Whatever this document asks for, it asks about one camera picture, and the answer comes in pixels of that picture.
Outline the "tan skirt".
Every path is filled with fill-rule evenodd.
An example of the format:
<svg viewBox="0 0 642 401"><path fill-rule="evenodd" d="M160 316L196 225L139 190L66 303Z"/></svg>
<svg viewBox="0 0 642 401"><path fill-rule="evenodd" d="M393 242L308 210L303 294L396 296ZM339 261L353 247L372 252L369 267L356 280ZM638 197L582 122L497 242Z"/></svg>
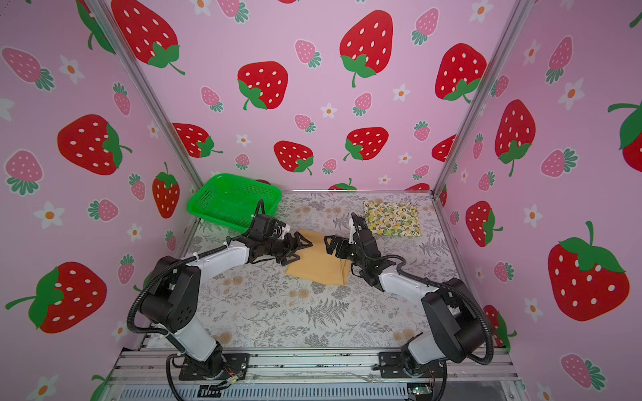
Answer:
<svg viewBox="0 0 642 401"><path fill-rule="evenodd" d="M297 251L300 259L287 265L285 273L323 285L345 286L350 275L349 262L327 254L324 234L308 230L299 233L312 243L312 247Z"/></svg>

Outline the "lemon print skirt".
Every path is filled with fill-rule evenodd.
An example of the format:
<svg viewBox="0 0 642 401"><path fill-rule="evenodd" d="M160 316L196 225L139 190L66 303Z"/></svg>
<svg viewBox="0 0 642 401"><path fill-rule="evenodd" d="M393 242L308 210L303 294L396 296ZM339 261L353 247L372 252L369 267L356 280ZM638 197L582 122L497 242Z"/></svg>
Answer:
<svg viewBox="0 0 642 401"><path fill-rule="evenodd" d="M367 227L378 236L419 237L419 210L409 203L365 202Z"/></svg>

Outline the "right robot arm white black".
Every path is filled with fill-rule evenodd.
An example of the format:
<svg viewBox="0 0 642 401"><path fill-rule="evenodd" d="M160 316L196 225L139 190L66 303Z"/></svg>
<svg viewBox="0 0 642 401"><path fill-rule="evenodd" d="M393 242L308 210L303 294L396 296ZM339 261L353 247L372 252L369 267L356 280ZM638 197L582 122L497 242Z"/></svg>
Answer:
<svg viewBox="0 0 642 401"><path fill-rule="evenodd" d="M430 328L402 347L404 369L417 375L430 363L466 359L488 365L494 358L493 327L466 284L457 278L435 282L405 269L406 259L381 254L370 230L356 228L351 237L326 236L327 254L347 260L357 277L381 292L421 305Z"/></svg>

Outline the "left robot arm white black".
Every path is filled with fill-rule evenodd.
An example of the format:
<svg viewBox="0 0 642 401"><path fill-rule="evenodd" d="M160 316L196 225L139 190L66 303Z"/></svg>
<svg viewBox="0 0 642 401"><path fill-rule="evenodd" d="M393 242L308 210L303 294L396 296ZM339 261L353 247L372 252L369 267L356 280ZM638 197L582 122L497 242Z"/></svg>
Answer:
<svg viewBox="0 0 642 401"><path fill-rule="evenodd" d="M191 362L221 364L222 346L196 318L201 281L246 264L274 260L287 266L312 246L286 223L257 215L244 234L227 238L220 247L184 259L160 259L128 312L128 329L160 334Z"/></svg>

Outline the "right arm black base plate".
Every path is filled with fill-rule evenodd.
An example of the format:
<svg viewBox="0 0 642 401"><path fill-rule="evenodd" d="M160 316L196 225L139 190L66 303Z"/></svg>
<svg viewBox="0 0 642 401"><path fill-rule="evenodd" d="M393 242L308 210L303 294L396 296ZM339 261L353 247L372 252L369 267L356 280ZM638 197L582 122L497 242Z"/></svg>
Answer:
<svg viewBox="0 0 642 401"><path fill-rule="evenodd" d="M380 372L383 379L442 379L446 368L442 360L420 365L403 352L380 352L372 370Z"/></svg>

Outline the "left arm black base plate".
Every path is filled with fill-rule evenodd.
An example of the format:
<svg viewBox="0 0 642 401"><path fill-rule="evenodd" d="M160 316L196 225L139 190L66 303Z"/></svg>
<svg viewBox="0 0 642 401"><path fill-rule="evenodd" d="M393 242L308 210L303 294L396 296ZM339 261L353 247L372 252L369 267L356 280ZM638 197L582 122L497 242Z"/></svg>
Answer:
<svg viewBox="0 0 642 401"><path fill-rule="evenodd" d="M224 382L244 380L249 366L250 354L213 354L207 361L199 362L185 357L179 374L181 381L206 380Z"/></svg>

